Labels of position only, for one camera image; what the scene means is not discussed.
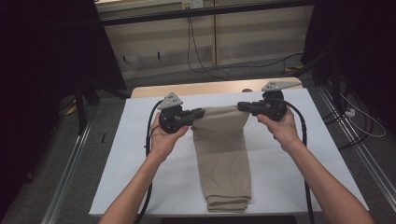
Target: white surface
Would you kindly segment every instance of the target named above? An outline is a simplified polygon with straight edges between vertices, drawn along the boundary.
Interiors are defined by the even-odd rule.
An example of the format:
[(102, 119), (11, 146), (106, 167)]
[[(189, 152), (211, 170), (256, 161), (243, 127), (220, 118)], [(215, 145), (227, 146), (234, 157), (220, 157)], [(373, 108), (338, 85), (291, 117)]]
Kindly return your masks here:
[[(308, 148), (367, 208), (308, 91), (284, 90), (283, 93), (285, 100), (295, 105), (306, 120)], [(240, 101), (252, 102), (261, 98), (260, 92), (245, 92), (183, 96), (182, 100), (183, 109), (194, 109), (236, 105)], [(149, 112), (161, 99), (127, 100), (90, 215), (101, 216), (106, 211), (145, 159), (144, 145)], [(295, 118), (301, 136), (300, 121), (297, 115)], [(251, 172), (252, 199), (247, 210), (237, 215), (306, 212), (304, 180), (289, 155), (255, 117), (249, 117), (244, 131)], [(314, 211), (320, 211), (313, 195), (312, 200)], [(206, 210), (192, 131), (188, 131), (177, 141), (174, 151), (155, 176), (146, 214), (160, 217), (221, 215)]]

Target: khaki fabric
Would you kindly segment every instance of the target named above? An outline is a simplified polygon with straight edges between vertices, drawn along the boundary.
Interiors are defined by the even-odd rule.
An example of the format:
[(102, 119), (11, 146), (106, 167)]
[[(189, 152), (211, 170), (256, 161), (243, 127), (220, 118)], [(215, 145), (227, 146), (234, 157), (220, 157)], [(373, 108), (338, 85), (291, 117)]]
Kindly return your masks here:
[(209, 211), (244, 210), (251, 198), (244, 126), (249, 113), (236, 105), (207, 107), (191, 129)]

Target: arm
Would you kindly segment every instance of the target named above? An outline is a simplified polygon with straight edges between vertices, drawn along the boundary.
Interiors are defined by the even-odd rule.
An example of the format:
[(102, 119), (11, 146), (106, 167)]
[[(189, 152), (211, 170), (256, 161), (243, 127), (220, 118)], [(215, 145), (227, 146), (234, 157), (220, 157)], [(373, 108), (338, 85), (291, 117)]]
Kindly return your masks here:
[(289, 153), (331, 223), (374, 223), (361, 202), (326, 170), (300, 140), (289, 108), (280, 122), (264, 115), (257, 118)]
[(177, 133), (169, 134), (160, 127), (156, 128), (158, 125), (159, 114), (150, 128), (151, 130), (155, 128), (151, 135), (150, 153), (122, 193), (107, 208), (100, 223), (134, 223), (140, 204), (158, 168), (172, 152), (177, 139), (189, 129), (185, 126)]

